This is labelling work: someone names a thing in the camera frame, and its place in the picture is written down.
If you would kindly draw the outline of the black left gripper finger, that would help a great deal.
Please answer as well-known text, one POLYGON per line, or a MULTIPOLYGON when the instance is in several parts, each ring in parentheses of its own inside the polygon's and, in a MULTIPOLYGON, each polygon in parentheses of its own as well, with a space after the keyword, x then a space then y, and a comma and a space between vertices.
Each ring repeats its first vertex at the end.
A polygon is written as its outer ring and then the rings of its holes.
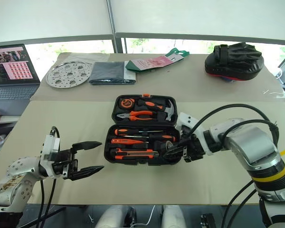
POLYGON ((101 169, 103 169, 104 166, 90 166, 86 168, 82 168, 79 171, 75 171, 69 175, 69 179, 72 181, 80 180, 83 178, 87 178, 92 176, 93 174, 99 172, 101 169))
POLYGON ((85 141, 85 142, 78 142, 78 143, 74 143, 72 145, 72 148, 75 151, 79 151, 79 150, 90 150, 93 148, 96 148, 98 146, 102 145, 101 142, 97 142, 97 141, 85 141))

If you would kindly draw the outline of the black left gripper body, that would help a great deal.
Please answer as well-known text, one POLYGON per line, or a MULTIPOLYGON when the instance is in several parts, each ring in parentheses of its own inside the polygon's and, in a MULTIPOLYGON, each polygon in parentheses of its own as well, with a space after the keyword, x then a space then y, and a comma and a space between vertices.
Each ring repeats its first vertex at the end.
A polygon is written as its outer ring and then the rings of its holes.
POLYGON ((63 179, 76 180, 78 160, 75 159, 77 151, 72 147, 67 150, 58 151, 52 164, 56 175, 62 175, 63 179))

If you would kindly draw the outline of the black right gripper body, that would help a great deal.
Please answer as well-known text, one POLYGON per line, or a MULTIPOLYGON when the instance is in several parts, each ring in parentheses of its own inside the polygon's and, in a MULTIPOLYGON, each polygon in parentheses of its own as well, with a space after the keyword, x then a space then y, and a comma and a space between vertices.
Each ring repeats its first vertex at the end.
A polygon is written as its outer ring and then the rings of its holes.
POLYGON ((195 133, 190 133, 190 131, 191 129, 187 126, 181 127, 180 144, 183 147, 183 158, 185 162, 202 159, 205 155, 199 138, 195 133))

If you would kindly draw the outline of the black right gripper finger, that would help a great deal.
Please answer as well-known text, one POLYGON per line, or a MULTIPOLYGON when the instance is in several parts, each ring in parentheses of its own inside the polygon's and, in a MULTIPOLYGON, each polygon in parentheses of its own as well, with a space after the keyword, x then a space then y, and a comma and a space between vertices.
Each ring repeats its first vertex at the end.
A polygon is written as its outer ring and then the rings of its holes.
POLYGON ((181 140, 180 142, 172 143, 166 142, 166 153, 180 153, 183 152, 184 147, 189 144, 189 140, 181 140))
POLYGON ((176 159, 182 157, 184 154, 184 148, 169 148, 166 153, 163 155, 165 159, 176 159))

